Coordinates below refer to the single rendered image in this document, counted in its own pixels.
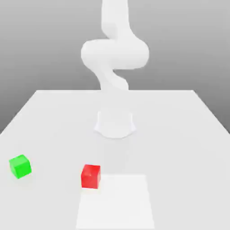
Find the small red cube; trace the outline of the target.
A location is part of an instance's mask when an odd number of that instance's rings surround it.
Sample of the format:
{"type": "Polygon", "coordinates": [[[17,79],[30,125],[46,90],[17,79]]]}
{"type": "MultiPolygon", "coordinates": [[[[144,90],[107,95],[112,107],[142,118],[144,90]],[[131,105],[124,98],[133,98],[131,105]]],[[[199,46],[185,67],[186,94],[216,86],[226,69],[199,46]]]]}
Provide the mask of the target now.
{"type": "Polygon", "coordinates": [[[85,164],[81,172],[82,188],[98,189],[101,180],[101,166],[85,164]]]}

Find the small green cube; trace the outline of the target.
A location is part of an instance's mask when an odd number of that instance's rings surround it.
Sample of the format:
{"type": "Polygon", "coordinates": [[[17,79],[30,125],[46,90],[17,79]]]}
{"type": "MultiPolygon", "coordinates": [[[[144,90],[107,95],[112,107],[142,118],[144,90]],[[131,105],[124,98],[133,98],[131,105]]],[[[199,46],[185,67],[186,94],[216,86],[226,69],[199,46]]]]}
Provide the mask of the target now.
{"type": "Polygon", "coordinates": [[[17,178],[22,178],[32,172],[29,159],[25,155],[19,155],[9,160],[12,174],[17,178]]]}

